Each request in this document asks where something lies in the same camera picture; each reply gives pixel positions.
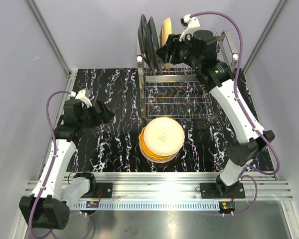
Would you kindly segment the blue glazed plate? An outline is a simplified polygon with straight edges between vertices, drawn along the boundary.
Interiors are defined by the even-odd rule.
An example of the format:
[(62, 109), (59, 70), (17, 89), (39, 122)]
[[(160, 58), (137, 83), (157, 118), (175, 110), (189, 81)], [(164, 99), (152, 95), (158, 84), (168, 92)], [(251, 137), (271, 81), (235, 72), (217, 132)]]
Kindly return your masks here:
[(151, 16), (147, 25), (147, 44), (149, 52), (149, 63), (153, 71), (161, 71), (162, 65), (156, 51), (159, 49), (159, 42), (156, 32), (156, 26), (153, 17)]

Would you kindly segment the yellow plate with drawing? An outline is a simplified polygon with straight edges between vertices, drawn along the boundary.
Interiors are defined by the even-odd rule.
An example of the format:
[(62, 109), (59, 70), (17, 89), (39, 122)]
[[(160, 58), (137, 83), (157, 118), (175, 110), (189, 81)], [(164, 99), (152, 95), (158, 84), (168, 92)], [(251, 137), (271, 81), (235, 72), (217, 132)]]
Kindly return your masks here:
[(162, 25), (160, 30), (160, 48), (162, 48), (168, 39), (168, 36), (172, 34), (172, 23), (170, 17), (166, 18)]

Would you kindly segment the dark striped rim plate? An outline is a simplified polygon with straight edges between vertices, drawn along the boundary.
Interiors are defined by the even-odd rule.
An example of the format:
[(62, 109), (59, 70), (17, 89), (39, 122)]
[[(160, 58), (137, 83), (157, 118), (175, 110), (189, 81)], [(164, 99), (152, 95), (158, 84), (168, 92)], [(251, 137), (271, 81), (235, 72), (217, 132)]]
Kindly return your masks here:
[(143, 33), (143, 23), (147, 22), (146, 17), (144, 14), (141, 15), (140, 18), (140, 24), (139, 24), (139, 28), (138, 28), (138, 42), (139, 42), (139, 46), (140, 46), (140, 50), (141, 50), (141, 54), (142, 57), (144, 59), (144, 61), (147, 63), (148, 67), (152, 70), (152, 64), (149, 58), (149, 53), (148, 53), (148, 49), (146, 46), (146, 42), (144, 39), (144, 33)]

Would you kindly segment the orange polka dot plate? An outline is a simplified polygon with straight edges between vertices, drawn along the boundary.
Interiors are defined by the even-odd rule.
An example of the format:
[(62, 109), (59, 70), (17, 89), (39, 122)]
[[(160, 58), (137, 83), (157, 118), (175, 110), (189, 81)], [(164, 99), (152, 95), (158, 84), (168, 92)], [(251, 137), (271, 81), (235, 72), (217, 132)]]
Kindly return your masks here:
[(149, 156), (152, 156), (152, 157), (159, 157), (159, 156), (161, 156), (161, 155), (158, 155), (158, 154), (153, 153), (153, 152), (150, 151), (150, 150), (148, 149), (148, 147), (146, 146), (146, 144), (145, 144), (145, 140), (144, 140), (144, 130), (145, 130), (145, 128), (142, 129), (142, 131), (141, 131), (141, 133), (140, 133), (140, 135), (139, 135), (139, 146), (140, 146), (140, 147), (143, 149), (143, 151), (144, 151), (147, 155), (149, 155)]

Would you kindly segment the cream plate with bear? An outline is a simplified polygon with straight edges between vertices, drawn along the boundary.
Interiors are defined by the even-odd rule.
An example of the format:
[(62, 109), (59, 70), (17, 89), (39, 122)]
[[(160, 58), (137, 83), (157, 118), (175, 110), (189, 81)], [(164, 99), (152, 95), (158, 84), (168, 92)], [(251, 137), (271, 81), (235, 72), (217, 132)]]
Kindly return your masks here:
[(167, 117), (159, 117), (150, 121), (144, 129), (144, 142), (154, 154), (170, 156), (183, 146), (185, 133), (183, 127)]

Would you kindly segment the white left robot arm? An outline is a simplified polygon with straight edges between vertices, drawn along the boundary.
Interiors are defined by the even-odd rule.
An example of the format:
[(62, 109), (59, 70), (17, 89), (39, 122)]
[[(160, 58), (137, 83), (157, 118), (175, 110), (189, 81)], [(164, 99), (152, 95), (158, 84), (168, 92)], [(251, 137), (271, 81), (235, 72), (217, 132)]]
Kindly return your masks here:
[(19, 208), (31, 228), (57, 229), (66, 227), (70, 209), (83, 196), (91, 198), (99, 192), (95, 176), (77, 173), (62, 190), (63, 178), (84, 130), (109, 123), (114, 114), (97, 100), (71, 98), (64, 103), (63, 114), (53, 130), (51, 152), (42, 175), (29, 196), (23, 196)]

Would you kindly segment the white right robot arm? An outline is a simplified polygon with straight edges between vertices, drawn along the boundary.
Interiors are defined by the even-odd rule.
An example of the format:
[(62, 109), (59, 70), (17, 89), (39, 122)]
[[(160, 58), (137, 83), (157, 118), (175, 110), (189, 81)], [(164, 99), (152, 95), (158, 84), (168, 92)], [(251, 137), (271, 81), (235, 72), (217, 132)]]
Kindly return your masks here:
[(170, 34), (156, 53), (163, 63), (184, 63), (191, 67), (234, 129), (238, 144), (227, 148), (228, 162), (216, 178), (216, 193), (227, 198), (236, 189), (245, 168), (266, 149), (275, 135), (255, 119), (237, 90), (232, 70), (228, 64), (218, 60), (217, 38), (211, 31), (197, 30), (186, 34), (184, 39)]

